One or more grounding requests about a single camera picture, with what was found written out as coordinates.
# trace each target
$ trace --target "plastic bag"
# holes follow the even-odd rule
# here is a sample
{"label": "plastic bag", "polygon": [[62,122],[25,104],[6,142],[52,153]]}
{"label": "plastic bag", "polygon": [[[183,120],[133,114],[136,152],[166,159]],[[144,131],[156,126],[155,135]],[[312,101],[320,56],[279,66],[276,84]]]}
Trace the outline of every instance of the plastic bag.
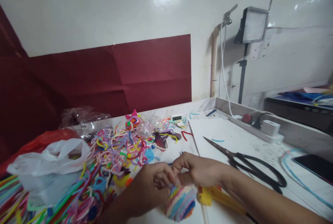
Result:
{"label": "plastic bag", "polygon": [[64,109],[61,114],[62,122],[59,128],[69,127],[75,130],[79,136],[90,141],[102,128],[105,128],[105,120],[111,118],[109,114],[93,111],[92,107],[83,106],[80,108]]}
{"label": "plastic bag", "polygon": [[41,153],[49,144],[60,140],[68,140],[71,138],[79,138],[76,131],[70,129],[61,129],[55,131],[46,131],[45,133],[37,136],[31,142],[28,142],[22,146],[14,155],[9,157],[6,161],[0,165],[0,178],[4,177],[7,173],[7,167],[13,163],[15,159],[23,154],[36,152]]}
{"label": "plastic bag", "polygon": [[52,207],[79,178],[90,154],[90,147],[82,139],[61,140],[48,145],[40,154],[20,155],[7,172],[18,175],[34,207]]}

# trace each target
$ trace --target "clear plastic bag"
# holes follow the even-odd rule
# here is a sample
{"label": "clear plastic bag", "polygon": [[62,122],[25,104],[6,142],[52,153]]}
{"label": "clear plastic bag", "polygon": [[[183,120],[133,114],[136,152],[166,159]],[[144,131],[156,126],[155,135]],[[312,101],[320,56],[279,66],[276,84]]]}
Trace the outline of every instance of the clear plastic bag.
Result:
{"label": "clear plastic bag", "polygon": [[29,192],[34,207],[54,206],[80,176],[91,154],[82,139],[51,143],[42,153],[20,155],[7,168]]}
{"label": "clear plastic bag", "polygon": [[111,118],[109,114],[93,111],[92,107],[83,106],[80,108],[65,109],[61,114],[62,122],[59,128],[70,128],[75,130],[79,136],[90,141],[105,123],[100,120]]}

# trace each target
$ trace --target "scissor blade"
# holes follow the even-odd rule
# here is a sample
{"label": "scissor blade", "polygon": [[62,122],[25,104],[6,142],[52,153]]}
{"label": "scissor blade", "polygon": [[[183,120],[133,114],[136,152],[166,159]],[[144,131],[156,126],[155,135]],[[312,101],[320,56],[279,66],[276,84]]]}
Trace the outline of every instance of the scissor blade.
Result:
{"label": "scissor blade", "polygon": [[222,152],[222,153],[224,153],[225,155],[227,155],[227,154],[226,154],[226,149],[225,149],[225,148],[221,147],[220,145],[216,144],[215,142],[213,142],[212,140],[210,140],[210,139],[208,139],[208,138],[206,138],[206,137],[204,137],[204,136],[203,136],[203,138],[205,138],[205,140],[206,140],[207,142],[209,142],[211,145],[213,145],[213,146],[214,146],[216,149],[218,149],[220,152]]}

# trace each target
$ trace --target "phone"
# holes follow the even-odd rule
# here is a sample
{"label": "phone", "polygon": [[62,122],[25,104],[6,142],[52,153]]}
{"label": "phone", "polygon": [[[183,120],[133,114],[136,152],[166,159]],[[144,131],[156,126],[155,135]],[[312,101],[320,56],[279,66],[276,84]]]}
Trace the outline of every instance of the phone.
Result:
{"label": "phone", "polygon": [[292,160],[333,185],[333,163],[316,155],[300,156]]}

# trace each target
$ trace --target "clear plastic sphere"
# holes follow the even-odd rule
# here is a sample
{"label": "clear plastic sphere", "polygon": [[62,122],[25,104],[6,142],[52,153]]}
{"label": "clear plastic sphere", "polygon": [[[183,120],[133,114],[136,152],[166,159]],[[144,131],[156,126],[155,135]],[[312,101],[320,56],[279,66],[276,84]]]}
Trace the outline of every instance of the clear plastic sphere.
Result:
{"label": "clear plastic sphere", "polygon": [[161,129],[163,126],[162,119],[159,116],[152,116],[148,122],[152,124],[154,131]]}
{"label": "clear plastic sphere", "polygon": [[151,123],[140,122],[136,129],[136,133],[140,138],[146,140],[153,134],[153,130],[153,125]]}

